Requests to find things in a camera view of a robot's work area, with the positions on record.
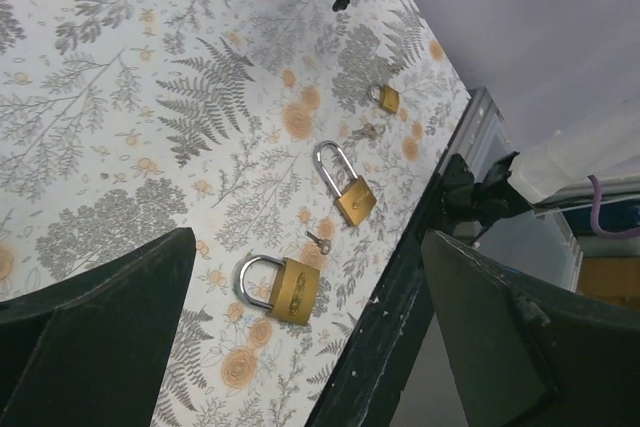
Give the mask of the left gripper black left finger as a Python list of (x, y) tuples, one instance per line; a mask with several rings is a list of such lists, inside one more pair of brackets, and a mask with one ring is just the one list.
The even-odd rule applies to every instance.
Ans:
[(149, 425), (194, 260), (177, 228), (2, 302), (2, 425)]

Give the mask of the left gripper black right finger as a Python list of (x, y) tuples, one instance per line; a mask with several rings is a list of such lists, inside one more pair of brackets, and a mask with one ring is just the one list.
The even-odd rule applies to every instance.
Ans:
[(636, 426), (639, 314), (430, 230), (426, 281), (471, 426)]

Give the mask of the large brass padlock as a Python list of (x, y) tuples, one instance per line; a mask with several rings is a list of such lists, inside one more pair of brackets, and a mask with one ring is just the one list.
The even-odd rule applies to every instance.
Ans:
[(369, 98), (385, 112), (396, 114), (400, 107), (400, 94), (391, 86), (374, 84), (368, 89)]

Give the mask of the small brass padlock shackle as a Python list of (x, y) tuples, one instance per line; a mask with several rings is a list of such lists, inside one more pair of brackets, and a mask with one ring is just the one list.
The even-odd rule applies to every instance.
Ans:
[[(269, 301), (254, 298), (245, 285), (245, 277), (255, 264), (274, 267), (276, 276)], [(297, 260), (256, 255), (246, 260), (237, 270), (236, 286), (239, 297), (247, 304), (265, 310), (271, 317), (290, 324), (308, 324), (315, 306), (320, 271)]]

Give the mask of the long shackle brass padlock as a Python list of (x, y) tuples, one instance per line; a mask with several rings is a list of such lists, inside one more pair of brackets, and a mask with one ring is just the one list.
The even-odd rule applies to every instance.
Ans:
[[(348, 183), (339, 188), (325, 167), (322, 154), (326, 149), (332, 150), (346, 169)], [(334, 197), (334, 204), (351, 227), (358, 227), (372, 212), (377, 199), (366, 180), (358, 175), (347, 158), (342, 147), (332, 140), (320, 142), (313, 152), (313, 162), (321, 179)]]

